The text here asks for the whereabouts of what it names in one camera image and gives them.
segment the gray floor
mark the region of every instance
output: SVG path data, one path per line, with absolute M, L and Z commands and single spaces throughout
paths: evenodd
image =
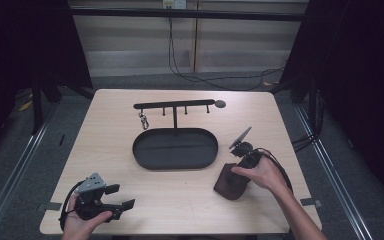
M 199 76 L 211 78 L 232 74 L 206 73 Z M 263 81 L 273 84 L 279 79 L 280 74 L 278 72 L 269 75 Z M 237 74 L 237 76 L 244 75 L 252 76 L 255 73 Z M 93 82 L 96 89 L 225 90 L 204 82 L 185 81 L 173 74 L 95 78 Z M 253 91 L 270 88 L 261 84 L 258 78 L 214 80 L 211 83 L 230 90 L 245 90 L 254 86 L 258 87 Z M 39 225 L 43 212 L 36 209 L 39 204 L 49 202 L 91 102 L 68 89 L 61 91 L 62 101 L 55 106 L 56 110 L 50 118 L 43 139 L 26 167 L 15 194 L 5 209 L 5 214 L 0 219 L 0 239 L 59 239 L 58 236 L 44 236 L 40 233 Z M 305 136 L 306 132 L 299 120 L 296 106 L 289 99 L 288 91 L 276 94 L 275 98 L 291 140 Z M 8 176 L 30 139 L 33 126 L 32 109 L 17 111 L 17 107 L 23 102 L 24 98 L 17 101 L 17 106 L 0 137 L 0 190 L 6 184 Z M 48 107 L 46 109 L 52 109 L 49 104 L 45 105 Z M 341 131 L 341 126 L 329 116 L 328 112 L 324 118 L 321 140 L 356 207 L 364 217 L 373 239 L 384 239 L 384 187 L 367 169 L 358 151 L 349 147 L 348 138 Z M 313 146 L 299 151 L 297 157 L 313 199 L 322 203 L 317 211 L 323 224 L 323 232 L 329 239 L 359 239 Z M 260 239 L 280 239 L 280 237 L 281 235 L 259 236 Z M 94 236 L 92 239 L 110 239 L 110 237 Z

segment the table surface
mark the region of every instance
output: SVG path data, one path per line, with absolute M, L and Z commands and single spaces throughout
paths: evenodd
M 218 140 L 216 160 L 197 170 L 151 171 L 139 166 L 132 145 L 142 133 L 136 103 L 214 99 L 225 108 L 178 108 L 179 128 L 203 128 Z M 172 109 L 146 109 L 151 128 L 172 128 Z M 307 184 L 296 159 L 282 117 L 272 94 L 262 92 L 184 90 L 99 90 L 84 119 L 76 142 L 61 174 L 51 202 L 63 203 L 70 189 L 93 172 L 108 185 L 120 184 L 120 191 L 104 195 L 102 202 L 121 204 L 136 199 L 132 210 L 120 220 L 100 225 L 95 234 L 183 235 L 262 234 L 288 232 L 288 223 L 271 193 L 250 182 L 236 201 L 213 190 L 225 163 L 240 158 L 228 149 L 243 131 L 252 126 L 244 141 L 254 148 L 270 150 L 288 173 L 295 197 L 309 198 Z M 321 228 L 314 206 L 304 209 Z M 44 234 L 61 234 L 60 212 L 47 211 L 40 225 Z

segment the black oval tray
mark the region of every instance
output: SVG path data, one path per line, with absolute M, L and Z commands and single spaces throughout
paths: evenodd
M 216 159 L 218 142 L 201 128 L 156 128 L 141 133 L 133 143 L 139 165 L 151 170 L 199 169 Z

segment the hand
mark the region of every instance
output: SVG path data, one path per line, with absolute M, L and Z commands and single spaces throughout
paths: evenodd
M 262 156 L 255 168 L 246 169 L 235 166 L 232 172 L 248 177 L 258 186 L 273 191 L 288 188 L 277 166 L 267 157 Z
M 112 216 L 111 211 L 106 211 L 88 221 L 81 219 L 75 211 L 72 211 L 78 196 L 78 194 L 73 194 L 70 197 L 67 211 L 71 212 L 65 220 L 64 233 L 62 234 L 63 240 L 87 240 L 97 226 Z

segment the metal hook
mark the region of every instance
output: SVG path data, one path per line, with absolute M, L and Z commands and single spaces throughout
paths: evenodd
M 149 123 L 148 123 L 148 120 L 147 120 L 145 114 L 143 114 L 142 112 L 140 112 L 138 115 L 139 115 L 139 117 L 140 117 L 140 121 L 142 122 L 142 128 L 143 128 L 143 130 L 148 129 L 148 127 L 149 127 Z

